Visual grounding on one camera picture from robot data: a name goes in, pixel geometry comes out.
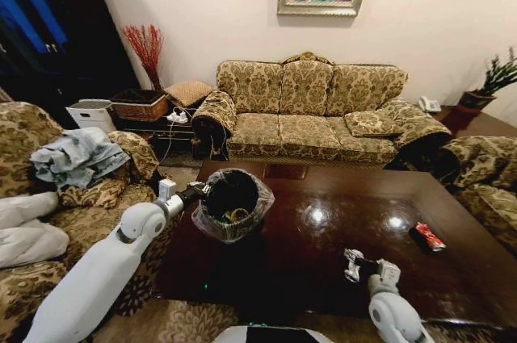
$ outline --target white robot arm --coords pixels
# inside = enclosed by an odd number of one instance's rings
[[[200,182],[175,195],[174,188],[175,183],[161,181],[160,197],[154,203],[137,203],[124,212],[111,233],[93,245],[43,301],[25,342],[78,342],[94,331],[153,238],[207,192]]]
[[[398,266],[382,259],[367,260],[359,250],[345,249],[345,257],[348,260],[345,276],[352,282],[359,282],[361,266],[373,266],[377,271],[368,279],[372,297],[368,311],[383,341],[434,343],[418,313],[398,294],[397,283],[401,275]]]

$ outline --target white box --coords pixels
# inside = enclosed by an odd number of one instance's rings
[[[106,99],[80,99],[66,108],[80,128],[98,127],[106,133],[116,131],[111,114],[111,101]]]

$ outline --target red dried branches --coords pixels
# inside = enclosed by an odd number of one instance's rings
[[[145,72],[149,76],[153,88],[161,91],[160,78],[158,77],[158,60],[163,46],[163,35],[159,28],[151,24],[148,30],[145,26],[122,27],[124,36],[131,44],[132,49],[140,58]]]

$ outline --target sofa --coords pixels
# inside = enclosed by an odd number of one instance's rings
[[[52,189],[34,178],[29,157],[61,132],[62,128],[39,107],[25,102],[0,103],[0,198]],[[98,186],[63,191],[58,209],[40,218],[67,233],[66,252],[50,261],[0,270],[0,341],[21,341],[41,301],[95,242],[107,236],[122,212],[134,203],[155,199],[147,184],[156,176],[158,166],[153,150],[133,133],[111,132],[108,136],[131,157],[130,161]],[[149,298],[167,233],[162,232],[146,250],[113,312],[131,315]]]
[[[517,257],[517,139],[451,140],[439,150],[432,172]]]
[[[416,141],[450,137],[399,97],[406,81],[395,66],[338,65],[311,52],[280,63],[224,61],[192,127],[214,160],[382,168]],[[344,116],[356,111],[385,111],[400,134],[353,136]]]

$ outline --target vase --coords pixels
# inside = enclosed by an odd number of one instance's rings
[[[158,76],[158,71],[156,70],[156,68],[144,67],[144,70],[147,73],[147,76],[149,77],[151,84],[153,85],[153,89],[160,93],[163,93],[162,84],[160,83],[160,77]]]
[[[465,91],[456,105],[456,109],[466,113],[479,114],[495,99],[496,97],[493,95],[480,95],[474,91]]]

